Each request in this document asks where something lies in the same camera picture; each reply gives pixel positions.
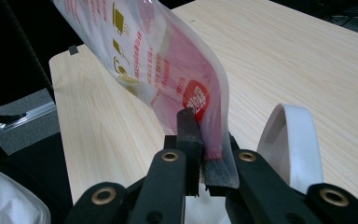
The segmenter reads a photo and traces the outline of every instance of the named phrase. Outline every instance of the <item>pink plastic bag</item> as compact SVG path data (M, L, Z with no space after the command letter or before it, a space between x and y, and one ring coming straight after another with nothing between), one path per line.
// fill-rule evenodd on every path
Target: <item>pink plastic bag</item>
M206 44L158 1L54 4L112 77L151 106L166 134L176 134L179 110L194 108L205 147L205 183L237 188L227 76Z

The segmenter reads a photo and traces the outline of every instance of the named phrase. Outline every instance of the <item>plastic bag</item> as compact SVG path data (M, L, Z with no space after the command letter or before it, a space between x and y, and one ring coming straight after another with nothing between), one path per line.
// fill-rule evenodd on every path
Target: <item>plastic bag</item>
M166 134L193 107L205 148L205 184L237 188L227 128L225 71L206 44L152 0L55 0L112 77L155 112Z

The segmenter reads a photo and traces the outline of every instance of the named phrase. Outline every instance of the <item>light wood surface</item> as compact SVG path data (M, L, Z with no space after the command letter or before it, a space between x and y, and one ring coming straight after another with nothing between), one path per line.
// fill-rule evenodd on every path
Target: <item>light wood surface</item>
M256 150L278 103L314 117L324 181L358 197L358 34L269 1L198 0L173 11L212 48L230 85L229 129ZM87 47L50 61L74 202L144 176L163 132Z

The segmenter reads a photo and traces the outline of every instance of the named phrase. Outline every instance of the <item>wooden table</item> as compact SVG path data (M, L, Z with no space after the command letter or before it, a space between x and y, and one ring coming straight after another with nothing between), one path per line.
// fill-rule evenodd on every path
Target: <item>wooden table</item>
M227 71L240 147L256 150L276 104L305 106L324 181L358 197L358 34L264 0L198 0L173 12ZM78 50L50 61L74 202L96 183L143 177L164 137L153 112Z

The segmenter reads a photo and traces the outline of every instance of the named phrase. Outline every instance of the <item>red logo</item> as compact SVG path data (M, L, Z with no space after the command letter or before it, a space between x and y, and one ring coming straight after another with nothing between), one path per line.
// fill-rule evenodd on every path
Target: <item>red logo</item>
M185 93L183 94L183 106L192 107L196 114L196 119L201 122L203 115L209 105L209 92L196 80L188 82Z

